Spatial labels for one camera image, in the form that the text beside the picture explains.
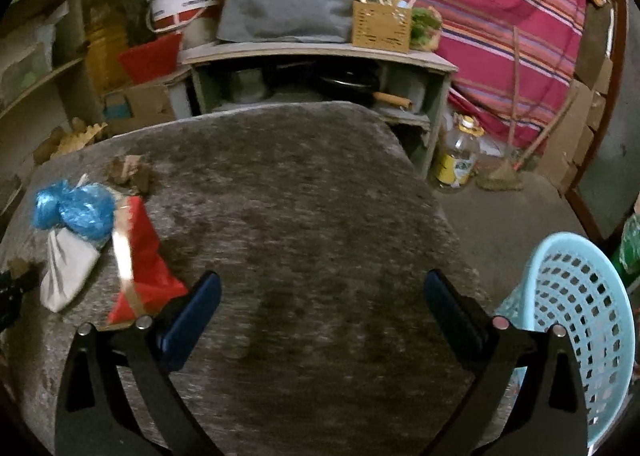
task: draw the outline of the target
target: broom handle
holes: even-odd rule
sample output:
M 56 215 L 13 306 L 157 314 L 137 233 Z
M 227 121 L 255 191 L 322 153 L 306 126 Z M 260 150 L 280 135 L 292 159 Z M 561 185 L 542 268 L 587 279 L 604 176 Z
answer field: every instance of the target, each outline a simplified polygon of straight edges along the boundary
M 511 121 L 509 122 L 509 139 L 507 140 L 507 154 L 511 161 L 513 138 L 516 134 L 516 112 L 520 101 L 520 32 L 513 27 L 513 99 L 511 100 Z
M 571 107 L 572 103 L 574 103 L 574 100 L 576 99 L 577 96 L 578 96 L 577 89 L 574 89 L 572 87 L 569 90 L 569 93 L 567 94 L 567 97 L 564 100 L 564 104 L 562 104 L 560 111 L 558 111 L 558 113 L 554 116 L 554 119 L 551 120 L 551 122 L 549 122 L 549 125 L 547 125 L 542 130 L 542 132 L 538 134 L 538 137 L 534 140 L 534 142 L 531 145 L 529 145 L 529 147 L 527 147 L 527 150 L 522 153 L 522 155 L 516 162 L 516 165 L 513 166 L 513 168 L 516 171 L 520 170 L 524 162 L 526 162 L 529 156 L 531 156 L 536 151 L 536 149 L 540 146 L 540 144 L 542 143 L 542 140 L 544 140 L 547 136 L 549 136 L 549 133 L 553 131 L 556 125 L 558 125 L 558 122 L 562 119 L 562 116 L 564 116 L 564 114 L 569 110 L 569 107 Z

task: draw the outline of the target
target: white bucket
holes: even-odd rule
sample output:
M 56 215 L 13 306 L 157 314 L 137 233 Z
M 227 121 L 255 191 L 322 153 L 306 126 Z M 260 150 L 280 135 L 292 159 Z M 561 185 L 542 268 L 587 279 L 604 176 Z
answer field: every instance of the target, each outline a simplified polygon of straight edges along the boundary
M 154 33 L 182 33 L 182 49 L 216 40 L 220 9 L 216 0 L 147 0 L 147 23 Z

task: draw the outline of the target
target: wooden pan handle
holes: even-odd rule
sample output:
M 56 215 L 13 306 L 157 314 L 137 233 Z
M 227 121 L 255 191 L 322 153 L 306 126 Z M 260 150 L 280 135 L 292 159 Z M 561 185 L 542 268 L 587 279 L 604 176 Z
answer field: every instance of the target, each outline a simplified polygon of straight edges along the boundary
M 398 107 L 405 107 L 411 109 L 413 103 L 408 98 L 402 98 L 402 96 L 396 96 L 394 94 L 388 94 L 388 92 L 374 92 L 373 98 L 380 100 L 380 102 L 390 103 Z

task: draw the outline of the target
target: white cloth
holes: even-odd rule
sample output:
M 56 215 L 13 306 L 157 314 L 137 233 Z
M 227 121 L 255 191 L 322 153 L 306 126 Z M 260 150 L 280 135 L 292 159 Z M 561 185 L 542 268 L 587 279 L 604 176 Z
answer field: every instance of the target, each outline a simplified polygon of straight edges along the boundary
M 49 271 L 40 285 L 40 302 L 58 313 L 82 290 L 100 253 L 68 229 L 51 230 L 47 249 Z

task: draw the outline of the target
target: laundry basket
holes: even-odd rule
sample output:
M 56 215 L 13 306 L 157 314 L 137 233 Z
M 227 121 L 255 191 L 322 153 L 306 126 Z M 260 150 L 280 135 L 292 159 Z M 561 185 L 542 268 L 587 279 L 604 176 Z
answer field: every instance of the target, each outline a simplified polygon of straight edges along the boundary
M 636 345 L 631 306 L 609 259 L 580 235 L 550 235 L 495 314 L 524 330 L 566 328 L 580 366 L 589 446 L 595 444 L 622 406 Z

